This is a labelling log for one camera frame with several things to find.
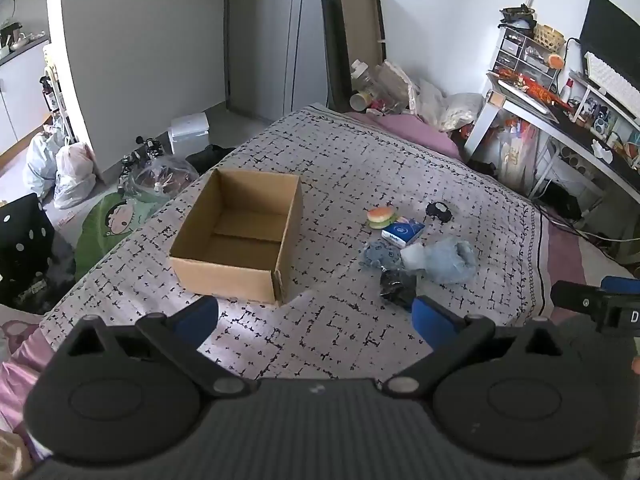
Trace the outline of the black item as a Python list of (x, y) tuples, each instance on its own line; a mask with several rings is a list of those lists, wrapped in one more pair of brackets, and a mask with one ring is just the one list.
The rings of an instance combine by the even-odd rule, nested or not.
[(385, 270), (380, 277), (380, 297), (406, 311), (416, 298), (416, 276), (404, 270)]

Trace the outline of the light blue plastic bag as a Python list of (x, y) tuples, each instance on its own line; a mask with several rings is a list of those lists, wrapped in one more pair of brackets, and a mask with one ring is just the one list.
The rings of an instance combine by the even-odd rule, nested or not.
[(466, 240), (444, 238), (427, 245), (424, 252), (424, 272), (436, 284), (464, 283), (476, 273), (474, 248)]

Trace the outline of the blue-grey knitted cloth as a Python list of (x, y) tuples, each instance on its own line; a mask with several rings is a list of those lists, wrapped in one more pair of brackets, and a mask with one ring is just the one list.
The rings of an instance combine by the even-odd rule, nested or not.
[(404, 267), (400, 249), (386, 240), (374, 240), (363, 248), (360, 264), (365, 268), (389, 271)]

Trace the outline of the blue tissue pack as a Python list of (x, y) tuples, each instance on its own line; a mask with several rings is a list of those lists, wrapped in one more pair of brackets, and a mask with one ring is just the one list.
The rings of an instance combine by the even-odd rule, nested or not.
[(381, 231), (383, 240), (402, 249), (415, 242), (422, 234), (425, 226), (421, 222), (405, 217), (398, 217)]

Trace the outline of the small black plush toy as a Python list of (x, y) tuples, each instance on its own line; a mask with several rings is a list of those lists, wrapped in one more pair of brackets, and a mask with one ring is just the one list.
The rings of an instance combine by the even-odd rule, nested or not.
[(427, 217), (437, 219), (442, 223), (448, 223), (452, 219), (452, 212), (443, 202), (431, 202), (427, 205), (425, 214)]

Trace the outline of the plush hamburger toy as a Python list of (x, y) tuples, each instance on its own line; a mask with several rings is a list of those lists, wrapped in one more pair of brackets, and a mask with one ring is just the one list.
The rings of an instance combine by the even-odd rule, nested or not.
[(367, 211), (367, 224), (371, 229), (382, 230), (390, 226), (397, 218), (396, 210), (390, 206), (373, 208)]

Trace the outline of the white plastic bundle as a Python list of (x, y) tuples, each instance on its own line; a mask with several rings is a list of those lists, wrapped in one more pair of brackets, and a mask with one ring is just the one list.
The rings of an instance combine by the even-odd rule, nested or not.
[(400, 251), (402, 264), (407, 271), (421, 271), (425, 269), (425, 247), (414, 243)]

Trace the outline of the grey patterned bed blanket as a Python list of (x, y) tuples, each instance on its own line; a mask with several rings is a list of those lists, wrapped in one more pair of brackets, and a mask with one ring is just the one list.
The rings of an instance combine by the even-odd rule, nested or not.
[(500, 325), (547, 316), (548, 223), (528, 200), (445, 155), (318, 106), (269, 126), (224, 159), (227, 168), (298, 174), (304, 211), (290, 300), (279, 307), (221, 300), (202, 352), (248, 378), (385, 378), (427, 355), (409, 315), (384, 304), (360, 256), (373, 240), (366, 213), (380, 205), (423, 219), (435, 200), (454, 212), (428, 222), (424, 243), (452, 237), (474, 249), (462, 284), (424, 283), (459, 314)]

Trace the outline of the green cartoon leaf cushion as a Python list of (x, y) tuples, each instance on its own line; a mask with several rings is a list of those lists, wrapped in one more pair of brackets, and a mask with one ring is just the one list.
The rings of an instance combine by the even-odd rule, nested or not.
[(153, 195), (130, 196), (119, 192), (105, 195), (82, 224), (75, 248), (75, 280), (79, 281), (167, 202), (167, 197)]

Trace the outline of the clear plastic bag with items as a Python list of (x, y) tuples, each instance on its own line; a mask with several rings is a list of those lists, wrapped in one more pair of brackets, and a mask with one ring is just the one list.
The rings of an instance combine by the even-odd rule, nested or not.
[(126, 190), (149, 202), (163, 202), (179, 195), (198, 180), (200, 175), (184, 158), (163, 155), (150, 159), (128, 178)]

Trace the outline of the white garbage bag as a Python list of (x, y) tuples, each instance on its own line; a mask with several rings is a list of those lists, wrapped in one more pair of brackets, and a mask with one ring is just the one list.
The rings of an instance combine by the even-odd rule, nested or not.
[(56, 209), (77, 206), (96, 186), (94, 162), (85, 144), (64, 145), (55, 157), (56, 176), (53, 205)]

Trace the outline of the white keyboard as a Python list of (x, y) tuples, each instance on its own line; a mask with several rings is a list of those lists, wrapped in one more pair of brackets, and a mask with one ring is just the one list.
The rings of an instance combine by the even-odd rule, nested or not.
[(638, 118), (639, 88), (591, 52), (585, 54), (585, 61), (588, 78), (622, 104), (634, 118)]

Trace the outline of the paper cup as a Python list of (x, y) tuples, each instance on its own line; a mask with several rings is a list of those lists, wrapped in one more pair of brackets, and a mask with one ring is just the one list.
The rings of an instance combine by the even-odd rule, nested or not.
[(355, 112), (363, 113), (371, 107), (375, 100), (374, 93), (368, 90), (360, 90), (349, 98), (349, 106)]

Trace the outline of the clear plastic jar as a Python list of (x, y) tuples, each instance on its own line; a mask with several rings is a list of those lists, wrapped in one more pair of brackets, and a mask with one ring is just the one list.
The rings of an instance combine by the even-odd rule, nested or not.
[(352, 81), (352, 93), (366, 92), (378, 98), (382, 96), (382, 88), (378, 76), (372, 68), (360, 60), (355, 60), (350, 66), (350, 80)]

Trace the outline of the white drawer organizer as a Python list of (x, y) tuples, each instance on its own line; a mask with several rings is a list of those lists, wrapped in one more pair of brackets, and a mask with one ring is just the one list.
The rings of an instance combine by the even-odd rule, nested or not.
[(523, 34), (520, 30), (499, 26), (500, 35), (494, 64), (491, 70), (495, 73), (500, 68), (508, 68), (519, 74), (535, 79), (544, 88), (550, 89), (560, 71), (551, 62), (559, 63), (554, 52), (543, 44)]

